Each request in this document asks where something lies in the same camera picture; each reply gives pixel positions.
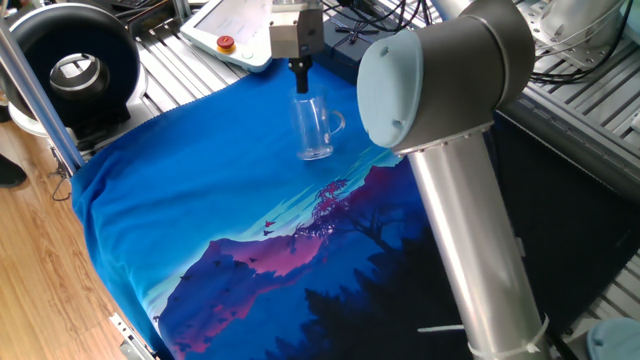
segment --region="clear glass cup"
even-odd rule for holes
[[[326,90],[322,86],[309,86],[309,92],[290,96],[291,122],[298,139],[297,155],[302,160],[325,158],[333,153],[331,136],[345,127],[344,116],[327,108]],[[331,130],[331,122],[337,128]]]

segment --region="red emergency stop button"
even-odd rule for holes
[[[231,54],[236,50],[236,42],[231,36],[220,36],[217,41],[218,51],[224,54]]]

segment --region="purple mountain graphic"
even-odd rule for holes
[[[296,236],[295,242],[293,240],[291,236],[278,236],[247,242],[220,239],[216,243],[220,247],[220,253],[247,263],[258,273],[273,271],[275,275],[286,275],[311,261],[323,241],[318,236],[302,235]]]
[[[295,284],[340,253],[346,239],[354,239],[346,233],[360,233],[353,241],[372,240],[395,256],[386,240],[399,242],[400,232],[422,229],[426,216],[408,161],[371,167],[362,186],[343,194],[346,185],[336,180],[321,189],[313,222],[298,226],[294,235],[210,242],[160,314],[160,333],[176,358],[206,351],[226,326],[247,316],[259,295]]]

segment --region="wooden floor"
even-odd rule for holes
[[[46,140],[0,124],[0,153],[29,179],[0,189],[0,359],[124,359],[108,317],[121,312],[96,275]],[[62,194],[70,187],[64,184]]]

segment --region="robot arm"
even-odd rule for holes
[[[289,68],[296,75],[297,91],[306,93],[311,55],[324,49],[322,3],[320,0],[273,0],[269,35],[271,56],[289,59]]]
[[[409,158],[472,352],[548,360],[482,136],[493,110],[526,86],[534,42],[511,0],[434,3],[450,20],[379,40],[365,53],[362,122],[374,143]]]

